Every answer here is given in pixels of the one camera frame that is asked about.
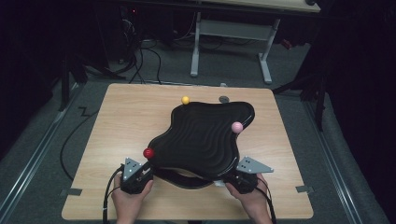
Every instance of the person's left hand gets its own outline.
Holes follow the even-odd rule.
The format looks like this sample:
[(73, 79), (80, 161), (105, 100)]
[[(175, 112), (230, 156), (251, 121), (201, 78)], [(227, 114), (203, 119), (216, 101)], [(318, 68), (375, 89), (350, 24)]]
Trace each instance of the person's left hand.
[(117, 223), (134, 223), (139, 215), (143, 200), (152, 188), (153, 180), (150, 180), (140, 194), (129, 194), (120, 189), (121, 176), (114, 177), (114, 191), (111, 194), (114, 206), (116, 207)]

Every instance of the black cable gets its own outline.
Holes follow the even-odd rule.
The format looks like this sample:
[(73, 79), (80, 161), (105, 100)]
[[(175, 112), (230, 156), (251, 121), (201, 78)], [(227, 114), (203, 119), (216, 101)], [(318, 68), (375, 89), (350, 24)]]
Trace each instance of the black cable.
[[(178, 42), (182, 42), (182, 41), (188, 41), (190, 43), (189, 44), (180, 44), (180, 43), (178, 43)], [(192, 46), (194, 44), (194, 40), (191, 39), (191, 36), (189, 36), (189, 37), (186, 37), (184, 39), (174, 40), (173, 43), (176, 44), (176, 45), (179, 45), (181, 47), (189, 47), (189, 46)]]
[(157, 55), (157, 57), (158, 57), (159, 65), (158, 65), (158, 70), (157, 70), (157, 80), (158, 80), (158, 83), (160, 83), (160, 85), (162, 85), (162, 83), (161, 83), (161, 81), (160, 81), (161, 56), (160, 56), (157, 52), (155, 52), (154, 50), (152, 50), (152, 49), (145, 49), (145, 50), (149, 50), (149, 51), (155, 53), (155, 54)]
[(114, 190), (120, 189), (120, 188), (121, 188), (121, 186), (116, 187), (116, 188), (114, 188), (113, 190), (111, 190), (111, 191), (107, 194), (107, 198), (111, 195), (111, 193), (112, 193)]
[(194, 36), (194, 35), (191, 35), (191, 30), (192, 30), (192, 27), (194, 26), (194, 24), (196, 23), (196, 18), (197, 18), (197, 12), (194, 12), (194, 14), (192, 15), (192, 20), (191, 20), (191, 25), (190, 25), (189, 30), (182, 37), (180, 37), (178, 39), (174, 39), (174, 41), (178, 41), (178, 40), (181, 40), (184, 38), (189, 38), (190, 36)]
[(134, 78), (137, 76), (137, 74), (139, 74), (139, 71), (140, 71), (140, 69), (143, 66), (143, 52), (142, 52), (142, 49), (139, 49), (139, 51), (140, 51), (140, 58), (141, 58), (142, 61), (141, 61), (140, 65), (139, 65), (139, 67), (136, 68), (136, 72), (134, 73), (134, 75), (132, 76), (131, 80), (129, 81), (129, 84), (131, 84), (134, 81)]
[(95, 112), (93, 112), (92, 114), (90, 114), (87, 118), (85, 118), (68, 136), (67, 136), (67, 138), (66, 138), (66, 140), (64, 140), (64, 144), (62, 145), (62, 149), (61, 149), (61, 153), (60, 153), (60, 156), (59, 156), (59, 159), (60, 159), (60, 161), (61, 161), (61, 166), (62, 166), (62, 169), (64, 170), (64, 173), (67, 175), (67, 177), (69, 177), (69, 179), (71, 180), (71, 181), (73, 181), (74, 180), (74, 178), (67, 172), (67, 170), (66, 170), (66, 167), (64, 166), (64, 148), (65, 148), (65, 146), (66, 146), (66, 144), (67, 144), (67, 142), (69, 141), (69, 139), (72, 137), (72, 135), (78, 130), (78, 128), (82, 125), (82, 124), (84, 124), (88, 119), (90, 119), (93, 115), (95, 115), (95, 114), (97, 114), (99, 112), (99, 110), (97, 110), (97, 111), (95, 111)]
[(217, 46), (215, 46), (214, 48), (206, 48), (206, 47), (204, 47), (202, 44), (200, 44), (199, 46), (200, 46), (200, 48), (202, 48), (202, 49), (215, 50), (215, 49), (219, 49), (219, 48), (223, 45), (223, 40), (224, 40), (224, 39), (221, 38), (219, 44), (218, 44)]
[[(116, 76), (116, 75), (119, 75), (119, 74), (121, 74), (121, 73), (124, 73), (124, 72), (130, 70), (131, 68), (133, 68), (135, 63), (136, 63), (136, 57), (135, 57), (135, 56), (132, 56), (132, 58), (129, 60), (128, 64), (127, 64), (125, 67), (121, 68), (120, 70), (111, 72), (111, 74), (114, 75), (114, 76)], [(104, 74), (101, 73), (101, 72), (92, 71), (92, 70), (89, 69), (87, 66), (85, 66), (85, 71), (86, 71), (87, 73), (92, 74), (92, 75), (95, 75), (95, 76), (103, 76), (103, 75), (104, 75)]]
[(113, 192), (113, 190), (111, 190), (111, 192), (109, 193), (108, 191), (110, 190), (110, 186), (111, 186), (111, 182), (113, 181), (114, 177), (117, 175), (118, 172), (121, 172), (123, 170), (124, 165), (122, 164), (120, 166), (119, 169), (117, 169), (113, 175), (110, 177), (110, 179), (108, 180), (107, 183), (107, 187), (106, 187), (106, 192), (105, 192), (105, 198), (103, 199), (103, 224), (109, 224), (108, 222), (108, 218), (107, 218), (107, 200), (108, 200), (108, 196), (110, 195), (111, 192)]
[(143, 79), (143, 77), (140, 75), (140, 73), (138, 72), (137, 75), (139, 76), (140, 79), (140, 84), (146, 84), (145, 79)]
[(245, 45), (250, 45), (250, 44), (259, 42), (259, 40), (254, 40), (254, 39), (245, 40), (243, 43), (238, 43), (238, 42), (227, 40), (227, 39), (224, 39), (223, 41), (226, 44), (238, 45), (238, 46), (245, 46)]
[[(263, 180), (261, 180), (260, 178), (257, 178), (257, 179), (260, 180), (265, 185), (265, 187), (267, 187), (267, 189), (268, 189), (268, 185)], [(272, 222), (273, 222), (273, 224), (276, 224), (276, 215), (275, 215), (275, 211), (274, 211), (274, 206), (272, 204), (272, 196), (271, 196), (270, 189), (268, 189), (268, 194), (270, 195), (269, 197), (262, 189), (259, 189), (257, 187), (255, 187), (255, 189), (258, 190), (267, 200), (268, 206), (270, 207)]]

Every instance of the black curved tray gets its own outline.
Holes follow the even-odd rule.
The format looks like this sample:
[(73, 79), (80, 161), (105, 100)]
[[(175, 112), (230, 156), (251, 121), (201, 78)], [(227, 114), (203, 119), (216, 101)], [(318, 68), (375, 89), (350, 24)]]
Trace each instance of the black curved tray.
[(191, 102), (172, 111), (169, 129), (151, 140), (155, 169), (181, 169), (205, 180), (219, 180), (239, 162), (238, 133), (231, 126), (239, 121), (244, 129), (254, 119), (246, 102), (205, 104)]

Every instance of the pink ball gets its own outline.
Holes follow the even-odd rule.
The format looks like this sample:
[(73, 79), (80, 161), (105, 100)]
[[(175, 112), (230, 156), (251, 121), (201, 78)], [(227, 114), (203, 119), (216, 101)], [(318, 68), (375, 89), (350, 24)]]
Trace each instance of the pink ball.
[(244, 126), (241, 124), (241, 122), (234, 122), (231, 126), (231, 129), (234, 133), (241, 133), (242, 131), (244, 131)]

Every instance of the desk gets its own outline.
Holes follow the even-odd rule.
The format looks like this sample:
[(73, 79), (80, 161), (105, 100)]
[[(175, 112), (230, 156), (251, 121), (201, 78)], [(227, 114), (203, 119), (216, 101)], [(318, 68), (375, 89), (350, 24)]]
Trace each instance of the desk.
[[(273, 9), (296, 10), (302, 12), (320, 12), (320, 8), (318, 7), (318, 5), (309, 6), (304, 0), (205, 0), (205, 2), (248, 7), (268, 7)], [(262, 68), (262, 76), (264, 78), (264, 82), (266, 84), (271, 84), (272, 78), (268, 69), (267, 57), (274, 42), (279, 23), (280, 19), (275, 19), (275, 22), (272, 26), (227, 21), (201, 20), (201, 13), (198, 12), (195, 24), (194, 50), (191, 60), (191, 76), (198, 76), (200, 35), (218, 35), (266, 41), (266, 46), (263, 49), (263, 52), (259, 53), (258, 56), (260, 66)]]
[[(102, 218), (108, 179), (125, 157), (146, 161), (143, 149), (169, 128), (171, 112), (181, 104), (183, 95), (190, 96), (192, 102), (219, 104), (220, 96), (227, 96), (231, 102), (252, 104), (255, 119), (237, 139), (241, 157), (249, 156), (275, 169), (264, 177), (269, 182), (277, 218), (313, 216), (307, 194), (296, 190), (304, 182), (270, 90), (112, 84), (73, 181), (72, 188), (82, 192), (67, 197), (63, 218)], [(116, 217), (111, 199), (108, 216)], [(180, 189), (157, 177), (139, 216), (162, 220), (247, 218), (239, 201), (226, 188), (211, 185), (204, 189)]]

